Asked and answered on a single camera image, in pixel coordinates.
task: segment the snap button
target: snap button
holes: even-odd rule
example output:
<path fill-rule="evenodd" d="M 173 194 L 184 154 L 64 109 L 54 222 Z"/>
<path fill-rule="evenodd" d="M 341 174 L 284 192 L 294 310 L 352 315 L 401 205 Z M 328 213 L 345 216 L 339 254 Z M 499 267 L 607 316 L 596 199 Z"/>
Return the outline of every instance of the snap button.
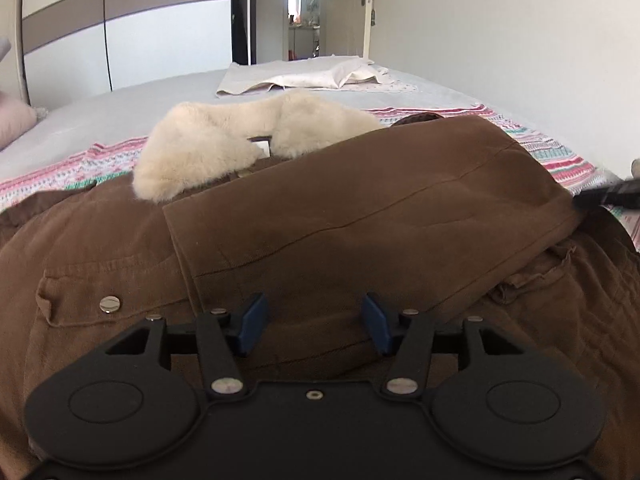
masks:
<path fill-rule="evenodd" d="M 107 296 L 100 300 L 100 310 L 112 314 L 120 309 L 120 300 L 115 296 Z"/>

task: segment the pink pillow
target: pink pillow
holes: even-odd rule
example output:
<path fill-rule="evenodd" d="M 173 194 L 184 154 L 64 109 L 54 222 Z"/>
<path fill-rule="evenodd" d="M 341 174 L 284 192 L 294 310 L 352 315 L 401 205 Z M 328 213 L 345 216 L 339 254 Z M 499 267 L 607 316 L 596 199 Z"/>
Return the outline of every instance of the pink pillow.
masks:
<path fill-rule="evenodd" d="M 4 150 L 36 122 L 36 110 L 22 101 L 0 92 L 0 150 Z"/>

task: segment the gray bed sheet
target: gray bed sheet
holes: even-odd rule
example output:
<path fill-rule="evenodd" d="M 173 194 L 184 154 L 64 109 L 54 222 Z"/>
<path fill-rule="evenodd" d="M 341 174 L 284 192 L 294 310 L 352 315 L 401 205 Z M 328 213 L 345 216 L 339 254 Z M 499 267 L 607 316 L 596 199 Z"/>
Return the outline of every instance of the gray bed sheet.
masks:
<path fill-rule="evenodd" d="M 391 70 L 396 80 L 416 85 L 419 92 L 384 93 L 316 91 L 331 101 L 355 108 L 457 108 L 479 101 L 423 78 Z M 0 182 L 83 152 L 97 142 L 108 146 L 144 137 L 174 105 L 184 101 L 210 104 L 247 102 L 265 93 L 243 96 L 216 95 L 224 70 L 154 81 L 110 92 L 53 110 L 32 130 L 0 152 Z M 534 127 L 530 122 L 521 121 Z"/>

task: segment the white wall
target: white wall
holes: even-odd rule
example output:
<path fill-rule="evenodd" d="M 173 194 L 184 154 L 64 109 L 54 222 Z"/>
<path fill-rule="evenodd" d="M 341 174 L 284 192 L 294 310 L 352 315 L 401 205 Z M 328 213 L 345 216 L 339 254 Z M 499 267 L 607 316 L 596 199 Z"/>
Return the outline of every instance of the white wall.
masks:
<path fill-rule="evenodd" d="M 0 61 L 0 90 L 18 99 L 26 100 L 26 87 L 22 79 L 22 44 L 19 35 L 20 19 L 17 2 L 0 0 L 0 36 L 9 38 L 11 50 Z"/>
<path fill-rule="evenodd" d="M 376 17 L 376 62 L 512 110 L 630 175 L 640 0 L 376 0 Z"/>
<path fill-rule="evenodd" d="M 256 61 L 289 59 L 287 0 L 255 0 Z"/>

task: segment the clothing tag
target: clothing tag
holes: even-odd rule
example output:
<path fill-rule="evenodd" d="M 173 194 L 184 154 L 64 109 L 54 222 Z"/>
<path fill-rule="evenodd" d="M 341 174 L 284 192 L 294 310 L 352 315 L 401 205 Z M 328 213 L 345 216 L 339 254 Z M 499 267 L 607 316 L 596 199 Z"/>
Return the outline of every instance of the clothing tag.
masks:
<path fill-rule="evenodd" d="M 269 158 L 271 156 L 271 150 L 269 148 L 268 140 L 254 140 L 254 144 L 258 146 L 264 152 L 264 156 L 261 158 Z"/>

